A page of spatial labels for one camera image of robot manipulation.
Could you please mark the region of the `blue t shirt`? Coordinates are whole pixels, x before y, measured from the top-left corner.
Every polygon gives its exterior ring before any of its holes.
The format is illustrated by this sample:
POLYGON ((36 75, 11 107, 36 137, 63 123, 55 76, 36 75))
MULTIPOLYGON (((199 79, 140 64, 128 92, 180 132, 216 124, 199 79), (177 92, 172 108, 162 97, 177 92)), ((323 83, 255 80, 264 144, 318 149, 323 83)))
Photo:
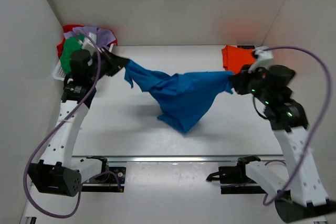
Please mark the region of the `blue t shirt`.
POLYGON ((131 87, 136 83, 142 92, 148 92, 158 102, 162 110, 159 120, 186 134, 211 108, 218 94, 232 94, 229 81, 232 75, 231 71, 205 71, 170 76, 130 61, 124 79, 131 87))

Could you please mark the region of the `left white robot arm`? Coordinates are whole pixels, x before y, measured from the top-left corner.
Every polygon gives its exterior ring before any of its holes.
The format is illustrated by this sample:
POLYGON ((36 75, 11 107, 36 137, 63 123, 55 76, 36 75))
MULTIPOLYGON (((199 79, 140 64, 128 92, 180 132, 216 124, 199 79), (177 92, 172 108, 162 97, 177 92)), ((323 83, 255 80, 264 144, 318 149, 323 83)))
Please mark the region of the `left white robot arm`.
POLYGON ((96 94, 96 84, 104 76, 112 77, 130 62, 102 49, 98 55, 86 49, 75 51, 70 60, 71 72, 65 76, 57 130, 28 175, 40 193, 73 197, 81 184, 95 177, 109 177, 107 158, 90 156, 74 163, 72 153, 82 122, 96 94))

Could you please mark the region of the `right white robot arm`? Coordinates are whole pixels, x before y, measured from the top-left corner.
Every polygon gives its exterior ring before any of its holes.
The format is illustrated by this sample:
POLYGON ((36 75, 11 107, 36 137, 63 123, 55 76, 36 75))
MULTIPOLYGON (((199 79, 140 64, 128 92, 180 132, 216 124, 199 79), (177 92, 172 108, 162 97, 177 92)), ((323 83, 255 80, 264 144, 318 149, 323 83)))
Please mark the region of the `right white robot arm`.
POLYGON ((255 181, 275 204, 284 223, 335 213, 335 201, 322 185, 307 144, 310 130, 305 111, 291 98, 288 84, 295 74, 282 65, 253 70, 244 65, 229 78, 236 93, 251 94, 265 106, 261 117, 270 123, 289 174, 288 181, 284 181, 257 156, 246 156, 237 162, 236 178, 241 182, 255 181))

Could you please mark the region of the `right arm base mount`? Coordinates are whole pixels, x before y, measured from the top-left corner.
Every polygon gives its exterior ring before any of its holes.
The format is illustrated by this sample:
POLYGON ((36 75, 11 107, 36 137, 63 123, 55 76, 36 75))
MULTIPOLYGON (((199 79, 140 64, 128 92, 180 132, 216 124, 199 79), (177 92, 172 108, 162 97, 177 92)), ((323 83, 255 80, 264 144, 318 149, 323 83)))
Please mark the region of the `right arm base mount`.
POLYGON ((217 172, 207 176, 207 182, 220 182, 222 195, 265 194, 257 183, 247 177, 246 166, 251 162, 261 162, 256 155, 240 157, 235 166, 220 166, 217 172))

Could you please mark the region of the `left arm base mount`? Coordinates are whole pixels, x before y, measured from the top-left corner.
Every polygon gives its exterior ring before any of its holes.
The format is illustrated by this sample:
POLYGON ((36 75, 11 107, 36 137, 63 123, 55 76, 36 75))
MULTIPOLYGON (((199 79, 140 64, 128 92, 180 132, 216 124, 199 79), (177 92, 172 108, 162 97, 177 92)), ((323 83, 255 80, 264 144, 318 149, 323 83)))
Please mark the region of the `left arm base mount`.
POLYGON ((124 192, 125 166, 113 165, 106 157, 90 156, 81 159, 78 168, 82 178, 82 192, 124 192))

